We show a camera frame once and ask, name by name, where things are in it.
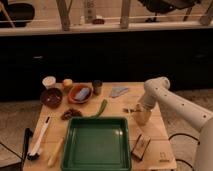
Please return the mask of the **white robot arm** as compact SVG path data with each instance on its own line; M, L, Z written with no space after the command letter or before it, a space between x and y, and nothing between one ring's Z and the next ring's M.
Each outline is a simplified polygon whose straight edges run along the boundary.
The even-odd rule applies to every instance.
M133 115L136 123L145 125L156 103L163 103L200 133L194 171L213 171L213 112L172 93L169 88L170 81L167 77L144 82L144 94L138 101L140 112Z

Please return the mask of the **beige wooden gripper body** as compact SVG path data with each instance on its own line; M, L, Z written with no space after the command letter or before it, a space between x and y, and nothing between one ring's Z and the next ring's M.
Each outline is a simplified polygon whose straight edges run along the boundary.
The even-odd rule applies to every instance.
M143 126L145 125L151 116L151 111L137 105L135 107L135 112L133 113L133 117L138 125Z

